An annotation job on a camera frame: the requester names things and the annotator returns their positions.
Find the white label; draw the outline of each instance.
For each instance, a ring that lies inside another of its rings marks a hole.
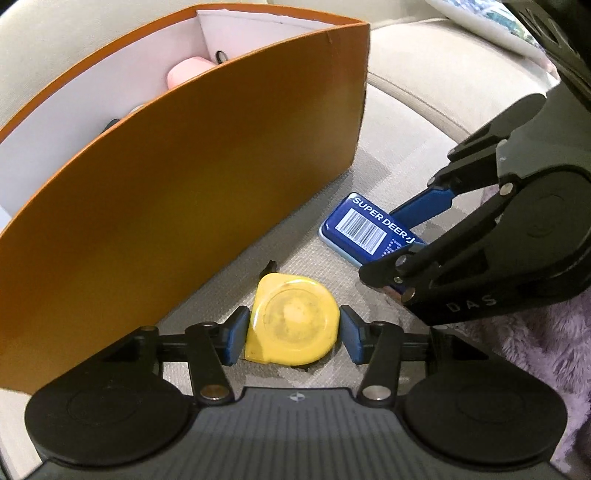
[[[376,224],[351,208],[336,226],[337,231],[373,255],[386,237]]]

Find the cardboard box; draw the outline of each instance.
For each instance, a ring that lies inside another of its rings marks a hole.
[[[196,5],[35,97],[0,131],[14,216],[0,235],[0,387],[34,393],[158,322],[344,172],[368,49],[365,22]],[[230,60],[166,91],[172,66],[218,50]]]

